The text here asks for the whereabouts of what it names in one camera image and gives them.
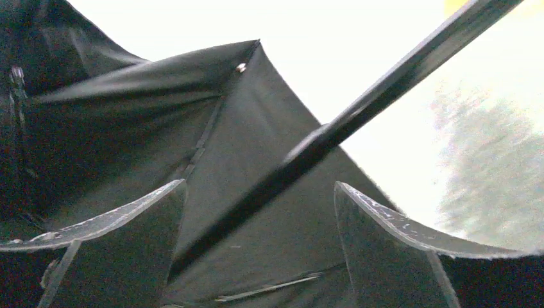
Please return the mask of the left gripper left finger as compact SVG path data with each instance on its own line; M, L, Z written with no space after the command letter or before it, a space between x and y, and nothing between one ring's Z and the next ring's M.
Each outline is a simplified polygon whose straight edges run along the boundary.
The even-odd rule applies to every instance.
M185 180L94 218L1 244L2 307L160 307Z

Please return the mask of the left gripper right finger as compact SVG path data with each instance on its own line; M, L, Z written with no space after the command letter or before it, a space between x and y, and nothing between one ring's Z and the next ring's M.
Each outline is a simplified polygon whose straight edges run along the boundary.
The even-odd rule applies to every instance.
M357 307L542 307L543 252L461 239L334 187Z

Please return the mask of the black folding umbrella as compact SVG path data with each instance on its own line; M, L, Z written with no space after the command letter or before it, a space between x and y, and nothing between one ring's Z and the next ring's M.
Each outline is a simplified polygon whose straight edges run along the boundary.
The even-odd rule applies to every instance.
M256 40L148 62L67 1L2 1L1 244L185 180L160 307L357 307L335 184L397 210L339 143L516 5L471 1L320 125Z

